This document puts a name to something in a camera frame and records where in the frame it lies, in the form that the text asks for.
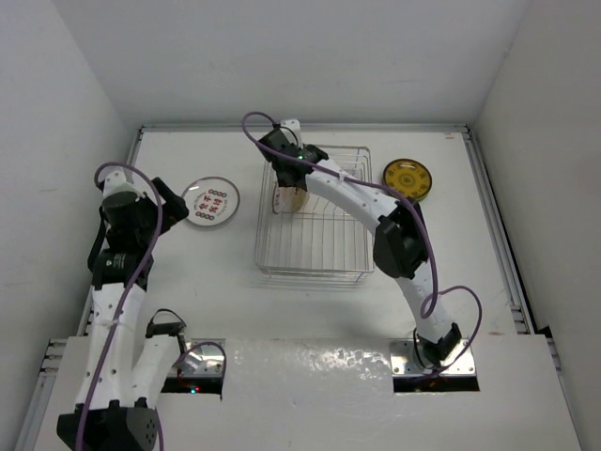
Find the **white orange sunburst plate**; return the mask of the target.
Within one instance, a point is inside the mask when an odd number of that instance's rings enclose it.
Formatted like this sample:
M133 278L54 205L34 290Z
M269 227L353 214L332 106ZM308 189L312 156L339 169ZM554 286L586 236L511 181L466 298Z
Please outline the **white orange sunburst plate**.
M271 212L281 214L286 212L294 196L295 189L292 187L274 186L271 197Z

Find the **beige plate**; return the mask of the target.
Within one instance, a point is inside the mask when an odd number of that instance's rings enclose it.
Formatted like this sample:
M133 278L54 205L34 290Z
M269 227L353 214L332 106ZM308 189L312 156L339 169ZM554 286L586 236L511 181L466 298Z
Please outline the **beige plate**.
M302 188L291 188L286 210L291 213L302 211L308 198L309 194Z

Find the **white red lettered plate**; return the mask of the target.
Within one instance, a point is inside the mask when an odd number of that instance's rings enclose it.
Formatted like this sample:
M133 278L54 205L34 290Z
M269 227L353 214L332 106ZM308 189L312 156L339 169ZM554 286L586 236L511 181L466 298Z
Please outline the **white red lettered plate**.
M228 222L238 211L240 193L229 179L205 177L195 180L182 193L194 226L213 227Z

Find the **yellow brown plate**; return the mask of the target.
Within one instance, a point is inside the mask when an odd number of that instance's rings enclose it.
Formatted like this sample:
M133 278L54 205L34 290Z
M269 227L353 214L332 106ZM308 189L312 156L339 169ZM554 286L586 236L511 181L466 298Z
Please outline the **yellow brown plate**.
M411 159L389 162L382 175L383 184L416 201L424 200L433 186L430 171L421 163Z

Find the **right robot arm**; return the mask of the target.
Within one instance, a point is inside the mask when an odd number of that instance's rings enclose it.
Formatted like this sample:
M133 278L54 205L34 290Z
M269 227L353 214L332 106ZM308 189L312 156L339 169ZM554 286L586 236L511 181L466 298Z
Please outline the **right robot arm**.
M419 205L385 187L353 178L321 148L300 147L279 129L255 145L281 187L316 194L369 231L375 265L395 281L408 302L422 342L422 357L440 367L458 346L461 333L445 309L437 306L438 270Z

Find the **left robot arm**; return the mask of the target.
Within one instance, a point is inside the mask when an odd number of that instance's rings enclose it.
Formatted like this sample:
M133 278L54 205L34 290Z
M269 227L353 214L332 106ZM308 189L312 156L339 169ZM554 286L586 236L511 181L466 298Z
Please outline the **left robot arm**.
M140 355L137 321L160 235L185 219L183 199L155 178L139 191L124 171L100 183L100 229L88 257L93 319L82 385L56 433L71 450L152 450L159 436L158 396L184 350L183 320L150 325Z

